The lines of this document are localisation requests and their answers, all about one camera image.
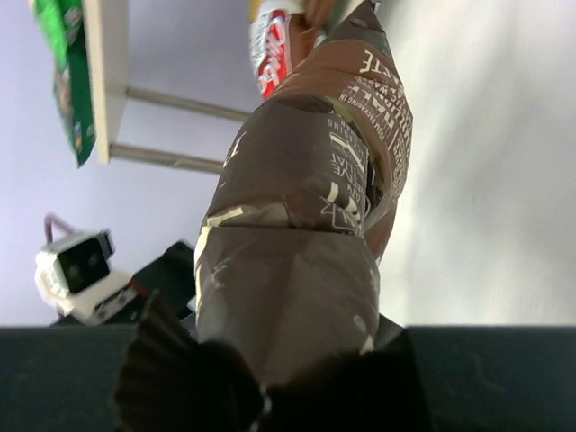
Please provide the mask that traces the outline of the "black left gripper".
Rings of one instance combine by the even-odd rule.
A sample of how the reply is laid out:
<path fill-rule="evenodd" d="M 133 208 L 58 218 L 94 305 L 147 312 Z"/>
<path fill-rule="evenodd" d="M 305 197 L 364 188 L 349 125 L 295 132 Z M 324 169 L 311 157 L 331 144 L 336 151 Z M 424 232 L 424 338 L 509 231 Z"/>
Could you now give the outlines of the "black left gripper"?
<path fill-rule="evenodd" d="M 138 320 L 146 301 L 155 292 L 162 293 L 179 317 L 189 316 L 192 313 L 189 303 L 195 295 L 193 263 L 194 250 L 188 244 L 183 241 L 173 244 L 164 254 L 135 274 L 131 274 L 132 286 L 138 291 L 139 296 L 119 314 L 103 324 L 123 324 Z M 88 326 L 71 316 L 65 317 L 59 311 L 57 313 L 58 325 Z"/>

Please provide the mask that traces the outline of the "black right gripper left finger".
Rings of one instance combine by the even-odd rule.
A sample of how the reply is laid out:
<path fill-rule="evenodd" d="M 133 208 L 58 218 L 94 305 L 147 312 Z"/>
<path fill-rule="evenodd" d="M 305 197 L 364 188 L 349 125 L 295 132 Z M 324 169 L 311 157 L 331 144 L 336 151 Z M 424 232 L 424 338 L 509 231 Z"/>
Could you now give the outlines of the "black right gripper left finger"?
<path fill-rule="evenodd" d="M 3 431 L 115 431 L 133 326 L 1 329 Z"/>

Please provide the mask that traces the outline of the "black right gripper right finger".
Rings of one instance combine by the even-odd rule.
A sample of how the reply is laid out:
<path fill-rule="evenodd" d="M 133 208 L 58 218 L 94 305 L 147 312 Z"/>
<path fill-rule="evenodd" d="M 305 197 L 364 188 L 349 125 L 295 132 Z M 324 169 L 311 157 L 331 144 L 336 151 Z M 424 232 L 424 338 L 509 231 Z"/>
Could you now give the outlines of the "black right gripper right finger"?
<path fill-rule="evenodd" d="M 434 431 L 573 431 L 573 326 L 414 326 L 381 318 L 377 346 L 415 366 Z"/>

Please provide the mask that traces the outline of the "brown Kettle sea salt bag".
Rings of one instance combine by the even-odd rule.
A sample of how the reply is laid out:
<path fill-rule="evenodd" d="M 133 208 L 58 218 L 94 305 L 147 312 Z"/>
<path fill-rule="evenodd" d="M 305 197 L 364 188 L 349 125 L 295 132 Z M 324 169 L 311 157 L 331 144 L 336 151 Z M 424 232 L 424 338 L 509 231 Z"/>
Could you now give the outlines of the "brown Kettle sea salt bag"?
<path fill-rule="evenodd" d="M 188 333 L 150 297 L 114 402 L 125 431 L 429 431 L 378 265 L 413 117 L 362 2 L 242 125 L 194 251 Z"/>

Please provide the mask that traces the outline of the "brown Chuba bag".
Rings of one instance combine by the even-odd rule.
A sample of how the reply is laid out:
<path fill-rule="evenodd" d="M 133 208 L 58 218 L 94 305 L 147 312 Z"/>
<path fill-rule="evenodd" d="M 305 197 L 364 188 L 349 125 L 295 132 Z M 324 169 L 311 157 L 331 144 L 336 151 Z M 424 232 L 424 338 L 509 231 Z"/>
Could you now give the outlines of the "brown Chuba bag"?
<path fill-rule="evenodd" d="M 326 37 L 335 1 L 249 1 L 249 55 L 261 96 L 269 98 Z"/>

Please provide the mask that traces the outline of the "green Real hand cooked bag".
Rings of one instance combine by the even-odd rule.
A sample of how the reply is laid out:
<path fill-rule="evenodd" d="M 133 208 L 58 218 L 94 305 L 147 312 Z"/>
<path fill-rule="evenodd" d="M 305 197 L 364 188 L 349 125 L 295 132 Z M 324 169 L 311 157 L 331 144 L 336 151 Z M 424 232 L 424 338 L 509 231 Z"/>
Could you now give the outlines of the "green Real hand cooked bag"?
<path fill-rule="evenodd" d="M 55 102 L 76 165 L 82 167 L 96 142 L 83 5 L 34 0 L 29 6 L 54 58 Z"/>

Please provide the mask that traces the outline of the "white two-tier wooden shelf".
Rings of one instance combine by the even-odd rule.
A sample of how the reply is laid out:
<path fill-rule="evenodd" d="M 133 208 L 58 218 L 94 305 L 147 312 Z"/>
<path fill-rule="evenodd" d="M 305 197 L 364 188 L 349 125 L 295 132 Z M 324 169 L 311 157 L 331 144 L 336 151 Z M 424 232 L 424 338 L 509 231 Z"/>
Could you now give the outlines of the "white two-tier wooden shelf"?
<path fill-rule="evenodd" d="M 89 0 L 82 5 L 98 162 L 108 165 L 116 158 L 173 169 L 219 174 L 222 170 L 220 161 L 117 142 L 126 104 L 133 99 L 233 122 L 244 122 L 249 113 L 131 86 L 129 3 Z"/>

